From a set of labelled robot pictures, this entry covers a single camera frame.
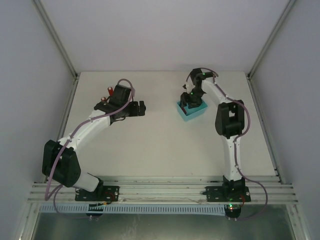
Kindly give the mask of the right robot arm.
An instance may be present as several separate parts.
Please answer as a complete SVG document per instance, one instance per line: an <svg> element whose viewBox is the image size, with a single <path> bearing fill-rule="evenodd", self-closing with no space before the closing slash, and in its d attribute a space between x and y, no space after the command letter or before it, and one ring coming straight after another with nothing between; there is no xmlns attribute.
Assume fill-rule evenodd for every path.
<svg viewBox="0 0 320 240"><path fill-rule="evenodd" d="M213 70L194 68L183 85L185 91L180 95L177 109L184 121L188 121L205 112L207 104L203 95L208 95L216 105L214 127L222 138L225 170L222 186L217 190L207 190L206 194L208 199L235 202L242 200L246 194L245 179L238 170L240 140L245 128L244 103L224 92L216 82L217 77Z"/></svg>

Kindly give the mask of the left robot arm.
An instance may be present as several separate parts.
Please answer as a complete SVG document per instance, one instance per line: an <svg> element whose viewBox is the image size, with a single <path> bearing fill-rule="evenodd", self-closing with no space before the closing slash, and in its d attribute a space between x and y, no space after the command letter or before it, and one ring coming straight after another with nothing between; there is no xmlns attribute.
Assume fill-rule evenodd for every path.
<svg viewBox="0 0 320 240"><path fill-rule="evenodd" d="M78 156L80 151L96 135L113 123L129 117L142 117L146 106L143 101L135 101L132 85L118 83L112 94L98 102L88 119L80 123L73 132L58 141L49 140L44 145L42 173L62 187L75 188L75 200L79 202L116 201L116 195L107 190L102 179L81 169Z"/></svg>

